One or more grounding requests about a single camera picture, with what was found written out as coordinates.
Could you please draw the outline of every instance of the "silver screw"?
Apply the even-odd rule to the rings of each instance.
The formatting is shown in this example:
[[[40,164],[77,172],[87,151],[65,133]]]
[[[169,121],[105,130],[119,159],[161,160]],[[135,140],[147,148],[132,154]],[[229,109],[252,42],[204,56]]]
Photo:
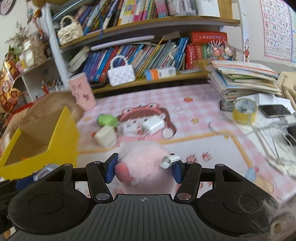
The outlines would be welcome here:
[[[177,195],[177,198],[179,198],[180,200],[189,200],[191,198],[191,195],[186,192],[181,192]]]
[[[99,193],[96,195],[96,199],[104,201],[110,198],[110,195],[108,193]]]

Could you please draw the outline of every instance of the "stack of papers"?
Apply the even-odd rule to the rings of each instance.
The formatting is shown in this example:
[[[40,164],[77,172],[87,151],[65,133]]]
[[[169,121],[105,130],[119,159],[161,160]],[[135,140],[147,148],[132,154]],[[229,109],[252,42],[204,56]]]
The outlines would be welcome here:
[[[278,74],[257,63],[239,61],[212,61],[214,71],[208,82],[221,94],[227,105],[236,98],[256,93],[281,95],[277,87]]]

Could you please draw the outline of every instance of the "quilted handbag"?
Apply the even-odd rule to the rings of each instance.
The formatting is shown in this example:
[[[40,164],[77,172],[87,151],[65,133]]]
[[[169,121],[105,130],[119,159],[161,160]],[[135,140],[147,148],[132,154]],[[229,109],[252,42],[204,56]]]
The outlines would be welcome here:
[[[64,27],[64,20],[68,18],[71,20],[71,24]],[[60,45],[68,43],[74,39],[83,36],[83,30],[79,22],[74,21],[74,18],[70,15],[66,15],[61,20],[61,29],[57,32]]]
[[[113,63],[118,58],[122,58],[125,62],[125,65],[114,68]],[[133,82],[136,78],[133,67],[128,64],[126,57],[124,57],[123,55],[115,56],[110,61],[110,69],[108,70],[107,74],[111,86]]]

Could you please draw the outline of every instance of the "wall clock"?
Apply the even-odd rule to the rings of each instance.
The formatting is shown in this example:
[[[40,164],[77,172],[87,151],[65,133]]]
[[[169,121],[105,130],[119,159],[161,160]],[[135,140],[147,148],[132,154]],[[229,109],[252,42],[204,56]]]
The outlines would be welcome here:
[[[0,14],[7,15],[15,5],[16,0],[2,0],[0,2]]]

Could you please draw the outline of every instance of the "wall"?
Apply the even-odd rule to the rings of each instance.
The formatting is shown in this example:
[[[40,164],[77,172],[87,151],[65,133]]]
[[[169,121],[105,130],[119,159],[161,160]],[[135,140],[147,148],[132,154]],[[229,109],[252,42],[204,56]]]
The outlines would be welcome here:
[[[293,62],[264,56],[264,26],[260,0],[243,0],[243,2],[249,29],[250,59],[253,61],[266,61],[296,67],[296,64]],[[232,5],[233,16],[235,19],[239,19],[237,4]],[[237,48],[242,48],[240,28],[225,27],[225,29],[227,31],[230,44],[234,45]]]
[[[30,2],[28,3],[28,7],[33,7],[33,10],[36,10]],[[16,0],[16,3],[8,15],[0,15],[0,66],[3,64],[4,56],[8,51],[8,44],[5,44],[6,40],[10,37],[13,37],[18,30],[15,28],[16,22],[22,24],[22,26],[27,28],[27,7],[25,0]],[[29,32],[33,33],[36,31],[35,26],[30,23],[29,24]]]

